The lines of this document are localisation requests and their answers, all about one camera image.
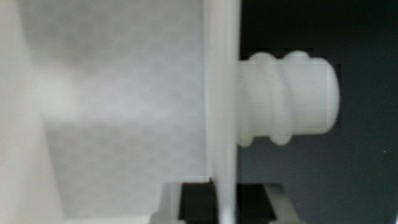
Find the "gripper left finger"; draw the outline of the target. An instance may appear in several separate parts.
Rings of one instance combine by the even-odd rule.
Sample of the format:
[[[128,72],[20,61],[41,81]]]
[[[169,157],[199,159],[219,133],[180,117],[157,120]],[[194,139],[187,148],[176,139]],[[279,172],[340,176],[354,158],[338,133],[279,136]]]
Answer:
[[[164,185],[158,210],[151,215],[150,224],[217,224],[217,193],[212,180]]]

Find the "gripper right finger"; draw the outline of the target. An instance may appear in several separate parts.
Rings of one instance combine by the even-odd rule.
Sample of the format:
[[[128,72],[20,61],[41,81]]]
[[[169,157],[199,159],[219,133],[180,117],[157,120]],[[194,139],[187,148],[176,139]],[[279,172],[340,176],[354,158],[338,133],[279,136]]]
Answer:
[[[237,193],[238,224],[306,224],[281,184],[240,184]]]

